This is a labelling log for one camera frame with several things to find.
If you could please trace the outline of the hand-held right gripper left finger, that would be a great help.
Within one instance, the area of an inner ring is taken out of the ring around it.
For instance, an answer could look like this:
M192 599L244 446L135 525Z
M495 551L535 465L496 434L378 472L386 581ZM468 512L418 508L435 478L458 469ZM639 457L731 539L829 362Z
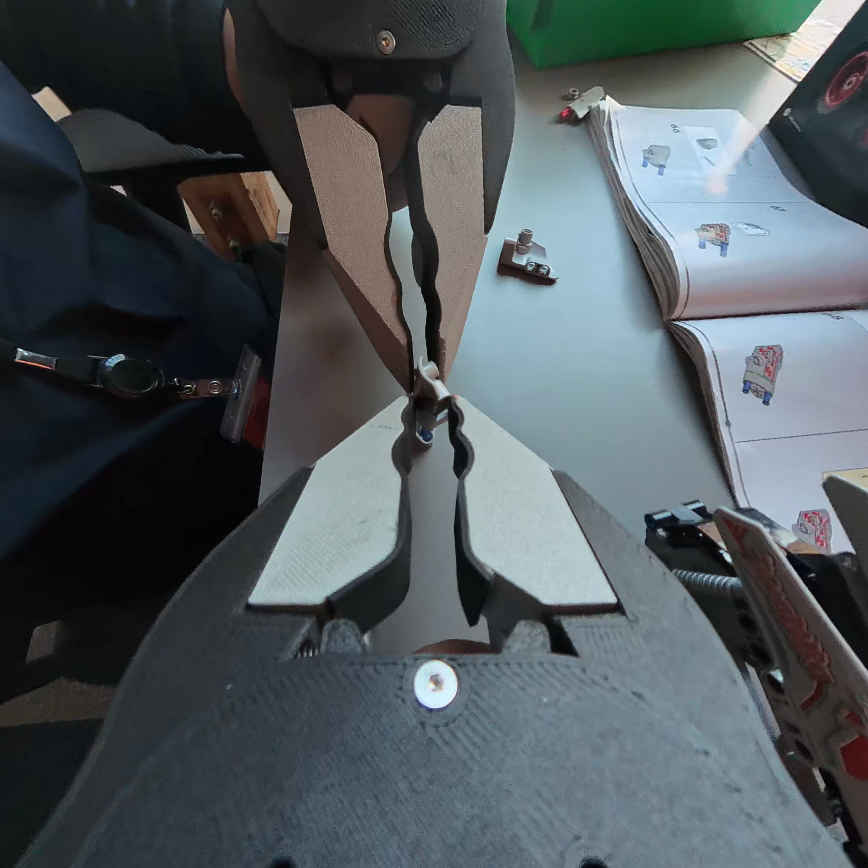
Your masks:
M312 466L250 608L360 631L396 611L410 584L411 410L408 397L394 400Z

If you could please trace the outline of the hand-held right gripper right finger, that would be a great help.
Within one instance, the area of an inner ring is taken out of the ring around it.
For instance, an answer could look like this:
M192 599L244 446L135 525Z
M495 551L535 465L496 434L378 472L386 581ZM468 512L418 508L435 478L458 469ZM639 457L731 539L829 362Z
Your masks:
M455 553L469 624L499 652L523 621L612 614L620 602L556 473L465 398L448 410L458 480Z

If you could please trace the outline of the small grey lego assembly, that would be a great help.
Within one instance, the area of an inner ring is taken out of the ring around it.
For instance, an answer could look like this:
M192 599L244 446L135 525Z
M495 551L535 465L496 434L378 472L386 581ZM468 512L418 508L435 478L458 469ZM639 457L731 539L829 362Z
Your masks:
M436 429L448 420L451 398L438 366L433 361L419 359L411 401L415 436L421 447L428 449L433 445Z

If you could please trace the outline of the person's left forearm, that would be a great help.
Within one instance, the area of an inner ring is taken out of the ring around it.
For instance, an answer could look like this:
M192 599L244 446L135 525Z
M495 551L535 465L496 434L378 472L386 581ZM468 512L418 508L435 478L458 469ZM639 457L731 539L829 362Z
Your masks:
M1 56L31 94L48 88L73 111L249 157L226 2L3 1Z

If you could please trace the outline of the grey lego piece red stud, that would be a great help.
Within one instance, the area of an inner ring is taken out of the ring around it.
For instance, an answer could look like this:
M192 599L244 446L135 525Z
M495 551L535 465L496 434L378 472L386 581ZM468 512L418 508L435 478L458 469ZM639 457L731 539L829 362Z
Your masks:
M579 124L592 109L599 107L605 97L606 91L599 85L584 91L580 91L578 88L568 89L563 95L565 105L557 114L557 122L570 125Z

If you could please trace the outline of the large grey black lego model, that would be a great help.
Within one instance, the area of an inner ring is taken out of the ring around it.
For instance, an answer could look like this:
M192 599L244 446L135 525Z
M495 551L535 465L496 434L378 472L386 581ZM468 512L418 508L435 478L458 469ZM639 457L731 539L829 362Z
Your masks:
M819 819L866 866L866 469L822 487L852 551L808 542L829 517L786 530L753 508L701 501L644 516L645 542L700 605L739 664L754 670L778 752Z

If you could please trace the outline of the lego instruction booklet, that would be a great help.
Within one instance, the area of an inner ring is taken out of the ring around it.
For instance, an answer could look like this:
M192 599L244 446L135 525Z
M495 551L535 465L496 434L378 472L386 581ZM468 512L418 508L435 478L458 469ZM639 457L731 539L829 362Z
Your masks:
M823 481L866 469L866 229L797 188L736 110L604 95L586 121L736 505L853 550Z

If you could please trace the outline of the person's left hand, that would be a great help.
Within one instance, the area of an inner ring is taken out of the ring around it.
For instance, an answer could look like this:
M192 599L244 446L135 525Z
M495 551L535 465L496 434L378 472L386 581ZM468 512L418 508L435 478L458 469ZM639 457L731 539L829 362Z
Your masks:
M406 150L414 122L414 103L401 94L356 94L346 113L377 144L386 201L391 212L407 207Z

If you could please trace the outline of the badge holder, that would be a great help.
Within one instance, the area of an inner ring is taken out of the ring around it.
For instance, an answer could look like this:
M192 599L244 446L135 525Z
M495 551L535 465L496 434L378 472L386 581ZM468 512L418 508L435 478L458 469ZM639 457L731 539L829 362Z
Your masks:
M245 443L256 450L264 450L271 387L262 359L245 344L234 374L218 382L217 397L225 403L219 427L221 437L231 443Z

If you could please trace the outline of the black office chair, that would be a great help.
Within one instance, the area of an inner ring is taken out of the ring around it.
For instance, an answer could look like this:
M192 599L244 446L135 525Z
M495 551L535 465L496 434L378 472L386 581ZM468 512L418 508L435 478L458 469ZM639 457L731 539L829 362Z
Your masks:
M178 145L114 112L85 109L57 121L85 175L190 232L179 185L193 178L248 169L243 156Z

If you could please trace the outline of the person's torso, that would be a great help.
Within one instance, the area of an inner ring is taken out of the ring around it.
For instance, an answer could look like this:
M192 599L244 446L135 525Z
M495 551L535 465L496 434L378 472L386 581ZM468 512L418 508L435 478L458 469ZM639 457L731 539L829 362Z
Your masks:
M255 510L262 455L221 437L219 398L119 398L94 357L229 377L274 362L250 266L82 171L2 65L2 683L35 627L174 590Z

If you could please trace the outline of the green box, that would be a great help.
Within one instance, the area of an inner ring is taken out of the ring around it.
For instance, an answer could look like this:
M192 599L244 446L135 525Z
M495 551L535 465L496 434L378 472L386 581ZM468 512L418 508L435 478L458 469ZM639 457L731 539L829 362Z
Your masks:
M785 35L818 1L508 1L537 69Z

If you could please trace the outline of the black badge reel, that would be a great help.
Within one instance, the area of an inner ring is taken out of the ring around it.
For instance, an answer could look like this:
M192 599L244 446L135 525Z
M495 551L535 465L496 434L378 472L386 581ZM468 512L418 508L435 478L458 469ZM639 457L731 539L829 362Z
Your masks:
M93 386L127 399L172 397L179 400L241 398L249 385L243 377L170 377L150 360L118 353L94 357Z

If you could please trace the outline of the printed paper leaflet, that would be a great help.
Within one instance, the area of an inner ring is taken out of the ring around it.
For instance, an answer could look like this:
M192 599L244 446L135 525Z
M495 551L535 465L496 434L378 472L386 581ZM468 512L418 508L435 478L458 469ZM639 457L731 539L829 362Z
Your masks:
M809 17L792 33L743 43L754 55L794 82L800 82L838 37L843 26Z

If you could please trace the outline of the grey lego bracket piece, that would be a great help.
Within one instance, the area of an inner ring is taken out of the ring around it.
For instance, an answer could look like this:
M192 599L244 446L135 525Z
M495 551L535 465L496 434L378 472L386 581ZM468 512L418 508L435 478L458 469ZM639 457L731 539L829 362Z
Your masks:
M502 272L520 274L548 285L558 281L546 248L537 243L529 228L522 229L515 238L504 240L497 266Z

